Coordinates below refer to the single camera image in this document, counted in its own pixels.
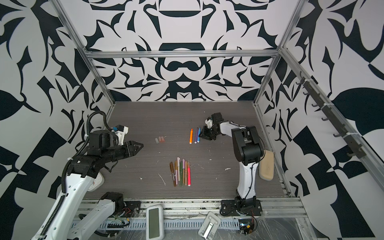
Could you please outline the blue highlighter pen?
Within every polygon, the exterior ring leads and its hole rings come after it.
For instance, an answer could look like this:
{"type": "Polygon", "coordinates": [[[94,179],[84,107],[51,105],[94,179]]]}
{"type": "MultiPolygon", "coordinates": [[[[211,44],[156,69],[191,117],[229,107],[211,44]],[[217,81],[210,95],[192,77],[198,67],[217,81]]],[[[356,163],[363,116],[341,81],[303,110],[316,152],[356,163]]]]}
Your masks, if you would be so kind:
{"type": "Polygon", "coordinates": [[[200,134],[201,134],[201,128],[199,128],[197,131],[196,143],[200,143],[200,134]]]}

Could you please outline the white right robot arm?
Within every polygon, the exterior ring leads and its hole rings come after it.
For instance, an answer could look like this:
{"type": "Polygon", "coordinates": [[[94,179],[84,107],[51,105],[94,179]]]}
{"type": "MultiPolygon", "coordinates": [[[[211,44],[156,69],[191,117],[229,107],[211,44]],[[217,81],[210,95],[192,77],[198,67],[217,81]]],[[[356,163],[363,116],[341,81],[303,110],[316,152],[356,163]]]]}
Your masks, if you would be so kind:
{"type": "Polygon", "coordinates": [[[212,114],[205,120],[199,137],[214,141],[217,136],[232,138],[235,157],[240,165],[240,177],[237,196],[234,200],[222,200],[222,216],[260,216],[261,202],[256,197],[256,172],[265,156],[261,138],[254,126],[242,126],[225,121],[221,113],[212,114]]]}

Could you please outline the purple highlighter pen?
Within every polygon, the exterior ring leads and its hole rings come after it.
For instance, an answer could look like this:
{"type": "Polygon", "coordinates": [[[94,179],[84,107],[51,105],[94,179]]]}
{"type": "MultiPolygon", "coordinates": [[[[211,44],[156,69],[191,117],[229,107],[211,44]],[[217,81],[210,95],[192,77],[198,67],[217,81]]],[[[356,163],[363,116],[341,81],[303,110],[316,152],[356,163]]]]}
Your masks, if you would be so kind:
{"type": "Polygon", "coordinates": [[[196,128],[195,133],[194,133],[194,143],[195,144],[198,143],[198,135],[199,135],[199,128],[196,128]]]}

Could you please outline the orange highlighter pen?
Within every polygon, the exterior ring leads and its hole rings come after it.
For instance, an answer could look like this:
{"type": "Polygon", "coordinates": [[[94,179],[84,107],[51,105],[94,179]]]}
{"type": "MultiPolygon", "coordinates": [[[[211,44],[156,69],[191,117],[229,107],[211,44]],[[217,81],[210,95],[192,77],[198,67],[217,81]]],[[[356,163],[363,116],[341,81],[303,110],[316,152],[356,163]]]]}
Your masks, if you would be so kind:
{"type": "Polygon", "coordinates": [[[194,142],[194,129],[190,130],[189,144],[191,145],[194,142]]]}

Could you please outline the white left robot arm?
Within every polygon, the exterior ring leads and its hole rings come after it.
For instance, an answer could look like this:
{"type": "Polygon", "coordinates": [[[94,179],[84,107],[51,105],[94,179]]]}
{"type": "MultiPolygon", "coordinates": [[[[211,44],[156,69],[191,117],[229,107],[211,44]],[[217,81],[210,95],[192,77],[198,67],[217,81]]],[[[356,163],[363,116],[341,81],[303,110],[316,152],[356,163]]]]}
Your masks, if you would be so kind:
{"type": "Polygon", "coordinates": [[[105,193],[97,206],[74,229],[71,228],[78,208],[101,169],[112,170],[108,163],[134,157],[144,147],[135,141],[125,141],[128,128],[111,128],[103,111],[91,113],[86,122],[86,141],[68,159],[61,179],[61,192],[35,240],[87,240],[110,216],[119,216],[124,208],[121,193],[105,193]]]}

